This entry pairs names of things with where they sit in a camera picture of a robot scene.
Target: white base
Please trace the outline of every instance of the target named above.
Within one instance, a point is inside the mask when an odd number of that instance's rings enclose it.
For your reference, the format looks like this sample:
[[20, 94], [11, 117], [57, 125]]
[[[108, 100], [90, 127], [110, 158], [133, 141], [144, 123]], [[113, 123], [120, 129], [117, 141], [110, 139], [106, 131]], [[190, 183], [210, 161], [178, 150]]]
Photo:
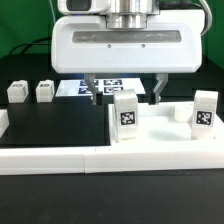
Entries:
[[223, 122], [215, 117], [215, 140], [191, 140], [190, 125], [173, 118], [177, 104], [139, 104], [137, 138], [119, 143], [114, 140], [109, 105], [111, 146], [1, 149], [0, 174], [224, 168]]

